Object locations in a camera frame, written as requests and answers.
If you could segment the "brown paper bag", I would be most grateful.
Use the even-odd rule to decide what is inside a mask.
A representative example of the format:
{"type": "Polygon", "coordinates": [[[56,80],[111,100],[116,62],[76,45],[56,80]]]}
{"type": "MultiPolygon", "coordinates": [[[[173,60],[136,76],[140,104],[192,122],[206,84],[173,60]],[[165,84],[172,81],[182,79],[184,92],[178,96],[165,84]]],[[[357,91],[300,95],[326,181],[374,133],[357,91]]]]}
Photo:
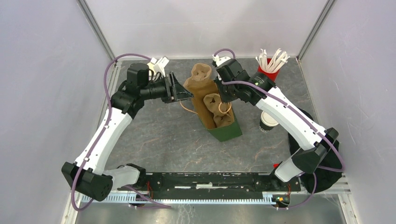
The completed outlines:
{"type": "Polygon", "coordinates": [[[232,105],[221,101],[219,90],[213,80],[197,81],[188,78],[184,88],[193,94],[193,111],[215,139],[224,142],[242,135],[232,105]]]}

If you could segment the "white cup lid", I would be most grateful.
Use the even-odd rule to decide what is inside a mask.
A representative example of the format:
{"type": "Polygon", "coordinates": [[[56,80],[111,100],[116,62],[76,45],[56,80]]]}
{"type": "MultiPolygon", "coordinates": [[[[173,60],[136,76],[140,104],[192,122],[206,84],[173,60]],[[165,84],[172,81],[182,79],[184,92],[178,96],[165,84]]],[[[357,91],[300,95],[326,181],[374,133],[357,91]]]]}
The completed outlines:
{"type": "Polygon", "coordinates": [[[274,127],[274,126],[277,126],[279,124],[273,117],[271,117],[266,112],[262,112],[261,113],[261,122],[264,125],[269,126],[269,127],[274,127]]]}

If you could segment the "black paper coffee cup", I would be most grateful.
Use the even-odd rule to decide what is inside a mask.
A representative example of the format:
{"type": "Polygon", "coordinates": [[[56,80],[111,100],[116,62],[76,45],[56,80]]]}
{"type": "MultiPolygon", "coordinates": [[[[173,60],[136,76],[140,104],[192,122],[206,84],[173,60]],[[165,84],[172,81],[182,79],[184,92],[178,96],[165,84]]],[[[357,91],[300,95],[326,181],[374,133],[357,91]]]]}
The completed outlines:
{"type": "Polygon", "coordinates": [[[262,132],[266,133],[271,131],[275,126],[277,126],[277,122],[268,122],[266,120],[260,120],[259,128],[262,132]]]}

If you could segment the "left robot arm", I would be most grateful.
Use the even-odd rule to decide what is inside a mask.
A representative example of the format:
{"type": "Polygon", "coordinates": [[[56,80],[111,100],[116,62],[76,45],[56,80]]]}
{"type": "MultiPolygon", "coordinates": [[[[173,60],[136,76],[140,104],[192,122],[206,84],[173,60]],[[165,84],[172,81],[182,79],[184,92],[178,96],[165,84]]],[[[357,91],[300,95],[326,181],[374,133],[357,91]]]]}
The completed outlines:
{"type": "Polygon", "coordinates": [[[159,98],[168,104],[192,97],[174,73],[162,75],[144,63],[130,65],[126,80],[110,98],[102,127],[73,163],[66,162],[62,166],[61,171],[70,187],[98,202],[125,185],[135,190],[143,189],[147,184],[146,170],[134,164],[105,170],[109,155],[146,100],[159,98]]]}

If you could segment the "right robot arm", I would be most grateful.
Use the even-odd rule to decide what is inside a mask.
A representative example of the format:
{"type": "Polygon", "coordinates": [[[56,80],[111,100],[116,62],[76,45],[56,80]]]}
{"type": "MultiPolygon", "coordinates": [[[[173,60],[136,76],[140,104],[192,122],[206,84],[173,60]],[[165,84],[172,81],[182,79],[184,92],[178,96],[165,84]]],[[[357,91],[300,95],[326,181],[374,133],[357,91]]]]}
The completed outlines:
{"type": "Polygon", "coordinates": [[[227,56],[215,59],[213,66],[218,74],[214,82],[222,102],[240,99],[256,106],[279,123],[300,147],[274,169],[269,181],[273,189],[284,189],[299,174],[314,173],[328,152],[336,149],[333,144],[338,131],[325,129],[311,120],[265,74],[256,72],[250,76],[236,59],[227,56]]]}

